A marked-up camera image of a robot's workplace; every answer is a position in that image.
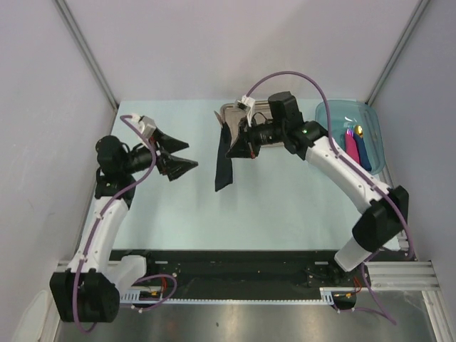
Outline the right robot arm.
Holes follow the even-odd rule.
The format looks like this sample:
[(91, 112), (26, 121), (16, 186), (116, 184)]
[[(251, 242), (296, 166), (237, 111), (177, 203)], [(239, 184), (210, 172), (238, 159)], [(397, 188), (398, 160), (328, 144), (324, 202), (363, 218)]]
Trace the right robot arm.
[(328, 131), (316, 121), (304, 121), (299, 111), (286, 111), (259, 125), (239, 121), (239, 135), (232, 131), (221, 114), (215, 191), (233, 183), (232, 158), (254, 159), (260, 147), (281, 143), (292, 154), (320, 169), (336, 184), (361, 214), (352, 229), (352, 236), (334, 257), (328, 268), (329, 279), (345, 286), (354, 277), (354, 269), (368, 261), (407, 225), (408, 193), (403, 187), (391, 188), (377, 180), (359, 164), (351, 162), (330, 138)]

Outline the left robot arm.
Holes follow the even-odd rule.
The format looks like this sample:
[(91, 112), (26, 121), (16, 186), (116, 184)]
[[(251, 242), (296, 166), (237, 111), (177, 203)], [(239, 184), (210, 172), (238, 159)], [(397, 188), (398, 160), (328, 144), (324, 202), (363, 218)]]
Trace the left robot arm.
[(51, 276), (50, 288), (60, 318), (74, 323), (110, 323), (117, 316), (120, 298), (136, 282), (148, 285), (156, 280), (157, 267), (143, 256), (124, 256), (117, 266), (108, 262), (118, 230), (126, 218), (138, 181), (136, 172), (149, 175), (158, 169), (173, 181), (195, 168), (193, 160), (176, 157), (188, 143), (155, 128), (143, 143), (130, 149), (114, 135), (95, 145), (95, 206), (90, 229), (63, 271)]

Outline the black paper napkin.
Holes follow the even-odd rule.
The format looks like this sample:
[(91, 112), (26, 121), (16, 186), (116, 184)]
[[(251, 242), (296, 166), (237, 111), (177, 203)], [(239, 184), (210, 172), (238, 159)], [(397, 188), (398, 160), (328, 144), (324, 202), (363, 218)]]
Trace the black paper napkin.
[(214, 179), (214, 190), (218, 192), (234, 181), (232, 160), (226, 157), (232, 144), (232, 134), (228, 124), (224, 123), (220, 132), (217, 151), (217, 164)]

